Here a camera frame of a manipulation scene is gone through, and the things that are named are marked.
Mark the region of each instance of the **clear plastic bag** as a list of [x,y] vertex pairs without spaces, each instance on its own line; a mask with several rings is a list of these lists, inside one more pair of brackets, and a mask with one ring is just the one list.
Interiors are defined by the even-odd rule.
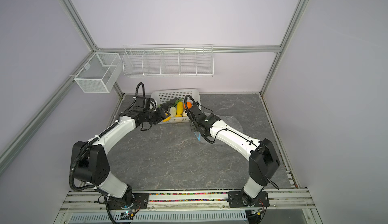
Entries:
[[[229,125],[231,128],[234,128],[234,129],[238,130],[239,132],[243,132],[242,131],[243,128],[240,125],[240,122],[234,116],[220,116],[220,115],[217,115],[217,116],[220,117],[221,120],[223,120],[225,122],[225,124]],[[199,141],[208,144],[208,142],[205,139],[203,139],[203,137],[201,136],[201,134],[199,132],[195,131],[194,134]],[[214,143],[223,143],[223,141],[216,139]]]

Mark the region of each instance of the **perforated basket side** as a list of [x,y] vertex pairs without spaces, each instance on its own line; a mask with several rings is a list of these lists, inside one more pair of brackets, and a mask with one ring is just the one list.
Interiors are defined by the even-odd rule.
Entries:
[[[174,98],[184,99],[186,95],[191,95],[195,101],[201,104],[201,98],[199,92],[196,89],[175,89],[175,90],[164,90],[164,91],[155,91],[151,94],[151,98],[155,99],[158,102],[158,105],[163,104],[167,101],[170,101]],[[188,117],[172,117],[167,122],[164,123],[177,123],[177,122],[188,122],[190,119]]]

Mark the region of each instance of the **white wire basket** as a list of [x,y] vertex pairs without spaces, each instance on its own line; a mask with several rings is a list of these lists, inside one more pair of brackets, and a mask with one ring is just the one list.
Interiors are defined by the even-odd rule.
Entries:
[[128,77],[213,76],[213,48],[126,48],[123,69]]
[[[174,89],[174,90],[164,90],[164,91],[155,91],[151,94],[151,98],[156,100],[157,104],[163,104],[167,101],[170,101],[174,98],[182,99],[182,102],[186,95],[191,95],[193,99],[201,104],[201,99],[199,97],[199,92],[196,89]],[[187,116],[182,117],[171,117],[169,121],[161,122],[159,124],[164,123],[176,123],[176,122],[188,122],[190,119]]]
[[118,53],[96,52],[74,80],[85,93],[109,93],[122,70]]

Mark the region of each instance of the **yellow fruit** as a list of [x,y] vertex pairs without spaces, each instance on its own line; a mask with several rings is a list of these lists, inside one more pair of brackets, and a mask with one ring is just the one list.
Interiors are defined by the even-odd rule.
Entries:
[[177,103],[177,114],[182,115],[182,113],[183,113],[183,103],[182,103],[182,101],[179,101]]
[[162,120],[163,122],[166,122],[166,121],[169,121],[171,119],[171,116],[169,116],[169,117],[167,117],[166,119],[164,119],[164,120]]

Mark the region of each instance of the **gray marble tabletop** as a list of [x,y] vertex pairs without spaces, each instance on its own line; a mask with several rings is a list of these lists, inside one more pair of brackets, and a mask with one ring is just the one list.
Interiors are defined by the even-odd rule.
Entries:
[[[120,112],[132,100],[127,95]],[[244,134],[267,138],[276,147],[259,95],[201,95],[201,104],[216,115],[234,116]],[[241,189],[249,177],[241,154],[224,143],[198,141],[188,122],[137,128],[110,150],[108,160],[112,173],[134,190]],[[279,188],[291,188],[283,165],[271,180]],[[269,183],[266,188],[274,187]]]

